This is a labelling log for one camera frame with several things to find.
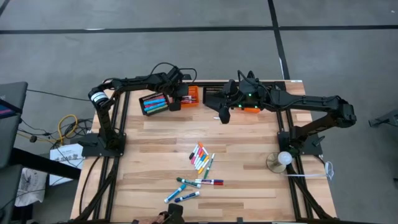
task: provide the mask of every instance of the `marker holder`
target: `marker holder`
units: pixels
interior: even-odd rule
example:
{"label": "marker holder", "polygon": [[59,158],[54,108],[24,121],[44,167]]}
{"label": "marker holder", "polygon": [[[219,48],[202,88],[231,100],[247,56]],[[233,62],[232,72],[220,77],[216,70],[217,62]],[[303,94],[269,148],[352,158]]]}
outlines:
{"label": "marker holder", "polygon": [[[162,109],[159,109],[159,110],[155,110],[155,111],[153,111],[153,112],[151,112],[151,113],[147,113],[146,111],[144,111],[144,109],[145,109],[144,102],[145,102],[145,101],[157,100],[157,99],[161,98],[162,96],[163,96],[163,97],[165,98],[165,100],[166,100],[166,105],[167,105],[166,108],[162,108]],[[150,116],[150,115],[153,115],[153,114],[157,114],[157,113],[160,113],[160,112],[162,112],[162,111],[165,111],[165,110],[168,110],[168,109],[169,109],[169,98],[167,97],[167,95],[165,95],[165,94],[163,94],[163,93],[154,93],[154,94],[151,94],[151,95],[148,95],[148,96],[141,97],[141,98],[139,98],[138,100],[139,100],[139,104],[141,105],[142,114],[143,114],[143,115],[146,115],[146,116]]]}

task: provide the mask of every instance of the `green marker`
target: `green marker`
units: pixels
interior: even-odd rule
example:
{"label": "green marker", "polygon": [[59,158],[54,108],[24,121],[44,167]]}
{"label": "green marker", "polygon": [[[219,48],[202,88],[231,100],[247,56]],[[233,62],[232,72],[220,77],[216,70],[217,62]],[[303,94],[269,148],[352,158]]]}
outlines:
{"label": "green marker", "polygon": [[206,170],[206,172],[205,172],[204,179],[206,179],[207,174],[209,174],[210,167],[211,167],[211,165],[213,164],[213,159],[214,159],[214,153],[213,153],[213,155],[211,156],[211,161],[210,161],[210,164],[209,164],[209,166],[207,167],[207,170]]}
{"label": "green marker", "polygon": [[177,177],[177,181],[181,182],[181,183],[184,183],[184,184],[187,184],[187,185],[190,185],[192,187],[196,187],[196,188],[200,188],[201,187],[200,184],[192,182],[192,181],[189,181],[189,180],[182,179],[181,177]]}

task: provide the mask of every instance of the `yellow cable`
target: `yellow cable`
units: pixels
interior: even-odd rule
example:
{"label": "yellow cable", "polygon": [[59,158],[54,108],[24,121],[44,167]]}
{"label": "yellow cable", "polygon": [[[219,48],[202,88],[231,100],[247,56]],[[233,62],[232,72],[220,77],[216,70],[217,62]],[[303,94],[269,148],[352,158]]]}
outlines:
{"label": "yellow cable", "polygon": [[[65,119],[70,118],[70,117],[73,117],[73,118],[75,119],[75,125],[73,126],[73,128],[72,128],[72,130],[71,130],[70,132],[68,132],[66,135],[63,136],[63,135],[62,135],[62,132],[61,132],[62,123],[63,123],[63,121],[64,121]],[[41,138],[38,138],[38,141],[48,141],[48,142],[60,141],[60,142],[61,142],[61,145],[63,145],[63,139],[64,139],[65,137],[69,137],[69,135],[71,135],[71,134],[76,130],[77,126],[78,126],[77,117],[76,117],[74,114],[66,115],[66,116],[64,116],[64,117],[58,122],[58,134],[59,134],[59,136],[60,136],[58,139],[41,139]],[[20,135],[20,136],[22,136],[22,137],[24,137],[24,138],[30,139],[29,136],[26,136],[26,135],[24,135],[24,134],[21,134],[21,133],[17,133],[17,134]]]}

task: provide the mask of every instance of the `marker box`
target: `marker box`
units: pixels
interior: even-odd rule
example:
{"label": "marker box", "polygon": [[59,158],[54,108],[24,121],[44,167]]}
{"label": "marker box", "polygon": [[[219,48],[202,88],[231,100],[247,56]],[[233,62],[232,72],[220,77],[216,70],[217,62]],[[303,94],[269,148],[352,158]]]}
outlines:
{"label": "marker box", "polygon": [[[159,108],[154,108],[153,110],[145,111],[146,107],[144,105],[144,102],[152,101],[152,100],[161,100],[161,99],[166,100],[165,106],[161,106]],[[146,115],[146,116],[157,114],[157,113],[160,113],[162,111],[169,109],[169,98],[166,95],[164,95],[163,93],[154,93],[154,94],[151,94],[148,96],[141,97],[138,100],[139,100],[139,104],[141,105],[142,114]]]}

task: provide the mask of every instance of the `blue marker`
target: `blue marker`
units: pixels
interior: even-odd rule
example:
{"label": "blue marker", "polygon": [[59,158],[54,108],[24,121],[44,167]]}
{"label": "blue marker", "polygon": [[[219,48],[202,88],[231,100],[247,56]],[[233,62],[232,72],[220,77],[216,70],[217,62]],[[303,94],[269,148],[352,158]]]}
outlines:
{"label": "blue marker", "polygon": [[145,108],[144,111],[153,110],[153,109],[155,109],[155,108],[158,108],[158,107],[161,107],[161,106],[164,106],[164,105],[166,105],[166,102],[159,103],[159,104],[156,104],[156,105],[154,105],[154,106],[150,106],[150,107],[148,107],[148,108]]}
{"label": "blue marker", "polygon": [[159,99],[159,100],[151,100],[151,101],[145,101],[144,105],[149,105],[149,104],[154,104],[154,103],[162,103],[162,102],[166,102],[166,99]]}
{"label": "blue marker", "polygon": [[168,196],[165,200],[164,203],[168,203],[170,200],[172,200],[175,196],[177,196],[183,189],[185,189],[186,185],[183,184],[181,187],[179,187],[177,190],[175,190],[174,193],[172,193],[170,196]]}
{"label": "blue marker", "polygon": [[179,202],[182,202],[183,200],[188,200],[188,199],[190,199],[190,198],[197,197],[197,196],[199,196],[199,195],[200,195],[200,192],[190,193],[190,194],[188,194],[188,195],[186,195],[186,196],[184,196],[184,197],[176,198],[176,199],[174,200],[174,202],[175,202],[175,203],[179,203]]}

